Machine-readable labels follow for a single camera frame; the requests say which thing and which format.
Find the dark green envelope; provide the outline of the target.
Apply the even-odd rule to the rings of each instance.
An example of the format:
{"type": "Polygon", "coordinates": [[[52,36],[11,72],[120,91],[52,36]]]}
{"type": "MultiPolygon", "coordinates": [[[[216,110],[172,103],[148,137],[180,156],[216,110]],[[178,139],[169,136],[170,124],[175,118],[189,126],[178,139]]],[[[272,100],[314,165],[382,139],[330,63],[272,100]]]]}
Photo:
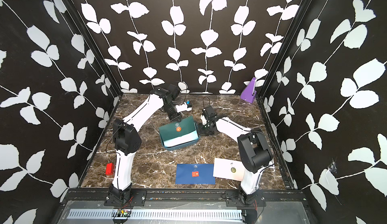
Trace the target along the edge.
{"type": "Polygon", "coordinates": [[[169,140],[194,131],[198,133],[192,116],[184,118],[180,122],[173,122],[159,127],[161,140],[169,140]]]}

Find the teal plastic storage box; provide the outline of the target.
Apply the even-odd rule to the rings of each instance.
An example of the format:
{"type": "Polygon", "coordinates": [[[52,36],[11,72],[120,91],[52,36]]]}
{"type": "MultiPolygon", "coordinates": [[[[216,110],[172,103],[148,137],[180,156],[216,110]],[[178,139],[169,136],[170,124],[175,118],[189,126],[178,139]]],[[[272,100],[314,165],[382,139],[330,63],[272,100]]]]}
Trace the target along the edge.
{"type": "Polygon", "coordinates": [[[164,148],[166,148],[167,150],[175,150],[175,149],[179,149],[179,148],[182,148],[182,147],[185,147],[185,146],[188,146],[190,144],[195,144],[198,140],[194,140],[194,141],[191,141],[191,142],[187,142],[187,143],[184,143],[184,144],[180,144],[180,145],[177,145],[177,146],[174,146],[174,147],[165,147],[164,144],[162,143],[162,140],[161,140],[161,143],[162,143],[162,146],[164,148]]]}

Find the dark blue envelope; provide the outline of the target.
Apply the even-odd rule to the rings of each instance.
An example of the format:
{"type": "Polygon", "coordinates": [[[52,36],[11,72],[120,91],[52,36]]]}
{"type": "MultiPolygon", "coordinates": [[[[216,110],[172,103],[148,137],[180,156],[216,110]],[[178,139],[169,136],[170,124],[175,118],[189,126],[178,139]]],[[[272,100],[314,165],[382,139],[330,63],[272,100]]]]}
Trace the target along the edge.
{"type": "Polygon", "coordinates": [[[177,164],[176,184],[215,185],[213,164],[177,164]]]}

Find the pale pink envelope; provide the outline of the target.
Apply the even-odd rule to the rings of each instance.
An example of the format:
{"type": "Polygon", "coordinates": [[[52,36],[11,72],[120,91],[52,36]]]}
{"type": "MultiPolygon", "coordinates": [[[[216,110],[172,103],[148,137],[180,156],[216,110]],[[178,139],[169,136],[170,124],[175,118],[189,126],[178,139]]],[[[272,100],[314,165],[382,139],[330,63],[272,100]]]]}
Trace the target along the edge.
{"type": "Polygon", "coordinates": [[[215,158],[213,176],[235,181],[242,181],[245,167],[241,161],[215,158]]]}

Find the light blue envelope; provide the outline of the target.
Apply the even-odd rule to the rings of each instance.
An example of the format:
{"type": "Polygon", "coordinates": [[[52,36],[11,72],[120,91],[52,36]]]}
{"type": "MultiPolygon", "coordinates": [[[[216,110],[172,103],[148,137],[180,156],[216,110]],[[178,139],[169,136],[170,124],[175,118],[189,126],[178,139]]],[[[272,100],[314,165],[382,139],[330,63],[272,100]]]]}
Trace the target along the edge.
{"type": "Polygon", "coordinates": [[[177,145],[180,145],[180,144],[184,144],[184,143],[187,143],[187,142],[191,142],[191,141],[194,141],[194,140],[198,140],[198,139],[199,139],[199,136],[194,131],[194,132],[191,132],[189,134],[185,134],[185,135],[182,135],[182,136],[179,136],[179,137],[175,137],[175,138],[172,138],[172,139],[169,139],[169,140],[162,140],[162,142],[163,142],[165,147],[174,147],[174,146],[177,146],[177,145]]]}

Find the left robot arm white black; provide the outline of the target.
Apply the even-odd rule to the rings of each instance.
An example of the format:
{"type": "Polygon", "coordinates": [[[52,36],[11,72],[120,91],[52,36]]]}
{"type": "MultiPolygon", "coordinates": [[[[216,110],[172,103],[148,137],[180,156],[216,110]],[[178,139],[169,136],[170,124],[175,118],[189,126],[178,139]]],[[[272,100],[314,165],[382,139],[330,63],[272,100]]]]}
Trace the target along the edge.
{"type": "Polygon", "coordinates": [[[170,121],[180,121],[181,113],[173,101],[180,94],[180,88],[169,85],[166,89],[155,88],[147,99],[132,113],[113,122],[112,138],[117,155],[114,179],[109,187],[109,199],[125,204],[131,198],[131,171],[136,152],[142,140],[139,131],[144,123],[159,109],[167,113],[170,121]]]}

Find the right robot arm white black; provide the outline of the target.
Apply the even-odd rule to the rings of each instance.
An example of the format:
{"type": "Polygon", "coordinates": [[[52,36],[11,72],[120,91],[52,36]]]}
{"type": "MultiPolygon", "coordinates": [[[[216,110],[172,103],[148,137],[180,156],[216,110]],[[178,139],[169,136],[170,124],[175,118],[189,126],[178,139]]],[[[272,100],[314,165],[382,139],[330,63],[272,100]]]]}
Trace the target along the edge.
{"type": "Polygon", "coordinates": [[[245,167],[238,198],[243,205],[251,204],[259,195],[259,183],[264,170],[273,164],[273,154],[260,128],[243,127],[224,115],[218,115],[212,106],[203,108],[200,135],[224,133],[238,144],[239,155],[245,167]]]}

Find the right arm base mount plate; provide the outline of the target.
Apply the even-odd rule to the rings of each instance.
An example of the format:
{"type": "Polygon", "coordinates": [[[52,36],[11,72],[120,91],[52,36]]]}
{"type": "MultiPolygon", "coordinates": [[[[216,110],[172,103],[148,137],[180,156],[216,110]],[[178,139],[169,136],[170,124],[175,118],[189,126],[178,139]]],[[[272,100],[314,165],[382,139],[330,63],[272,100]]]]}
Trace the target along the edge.
{"type": "Polygon", "coordinates": [[[222,194],[222,198],[226,201],[228,207],[252,209],[266,206],[261,191],[256,191],[253,194],[245,194],[242,190],[226,190],[222,194]]]}

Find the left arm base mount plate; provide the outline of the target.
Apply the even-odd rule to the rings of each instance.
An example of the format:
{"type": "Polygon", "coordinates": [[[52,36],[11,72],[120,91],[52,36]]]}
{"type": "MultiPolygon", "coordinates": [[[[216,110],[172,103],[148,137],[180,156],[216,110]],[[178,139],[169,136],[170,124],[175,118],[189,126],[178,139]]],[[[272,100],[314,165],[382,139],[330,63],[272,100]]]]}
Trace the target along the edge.
{"type": "Polygon", "coordinates": [[[130,206],[144,206],[147,191],[140,189],[131,189],[125,191],[123,194],[108,192],[108,196],[104,202],[104,206],[112,207],[130,207],[130,206]]]}

